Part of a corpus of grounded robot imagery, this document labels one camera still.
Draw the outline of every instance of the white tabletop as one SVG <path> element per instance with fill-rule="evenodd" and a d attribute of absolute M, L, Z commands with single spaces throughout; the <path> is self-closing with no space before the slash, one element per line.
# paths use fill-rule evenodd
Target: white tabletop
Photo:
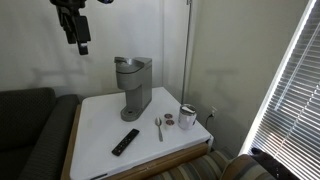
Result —
<path fill-rule="evenodd" d="M 75 149 L 70 170 L 71 179 L 91 179 L 125 171 L 172 152 L 191 147 L 210 138 L 198 122 L 190 130 L 178 126 L 180 104 L 164 88 L 152 90 L 152 101 L 139 119 L 121 120 L 125 94 L 87 98 L 82 103 Z M 175 124 L 168 126 L 164 114 L 173 115 Z M 159 141 L 155 118 L 162 117 L 163 142 Z M 140 133 L 118 157 L 111 151 L 133 129 Z"/>

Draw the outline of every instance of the black remote control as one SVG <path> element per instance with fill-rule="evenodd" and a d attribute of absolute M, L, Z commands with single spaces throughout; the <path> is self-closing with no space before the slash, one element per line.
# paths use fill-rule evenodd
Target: black remote control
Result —
<path fill-rule="evenodd" d="M 139 130 L 132 129 L 129 134 L 122 139 L 122 141 L 112 150 L 112 154 L 120 156 L 120 154 L 126 149 L 131 141 L 139 134 Z"/>

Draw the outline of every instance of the mug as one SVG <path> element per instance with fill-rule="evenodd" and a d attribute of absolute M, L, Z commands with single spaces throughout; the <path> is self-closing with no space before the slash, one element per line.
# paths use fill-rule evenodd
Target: mug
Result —
<path fill-rule="evenodd" d="M 191 104 L 183 104 L 180 106 L 178 125 L 181 129 L 191 129 L 196 122 L 196 108 Z"/>

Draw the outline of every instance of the gray coffee maker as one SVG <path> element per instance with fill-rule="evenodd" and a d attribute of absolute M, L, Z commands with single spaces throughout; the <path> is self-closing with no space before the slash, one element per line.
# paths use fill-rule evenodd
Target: gray coffee maker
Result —
<path fill-rule="evenodd" d="M 134 121 L 140 117 L 152 99 L 152 59 L 115 57 L 117 84 L 125 90 L 127 105 L 121 119 Z"/>

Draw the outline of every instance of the metal spoon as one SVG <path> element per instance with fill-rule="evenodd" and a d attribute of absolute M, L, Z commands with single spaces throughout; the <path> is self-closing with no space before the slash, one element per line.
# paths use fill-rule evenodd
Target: metal spoon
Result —
<path fill-rule="evenodd" d="M 162 141 L 163 141 L 163 138 L 162 138 L 162 133 L 161 133 L 161 129 L 160 129 L 160 126 L 161 126 L 161 124 L 162 124 L 162 121 L 161 121 L 160 118 L 157 117 L 156 120 L 155 120 L 155 123 L 156 123 L 156 125 L 157 125 L 158 128 L 159 128 L 159 141 L 162 142 Z"/>

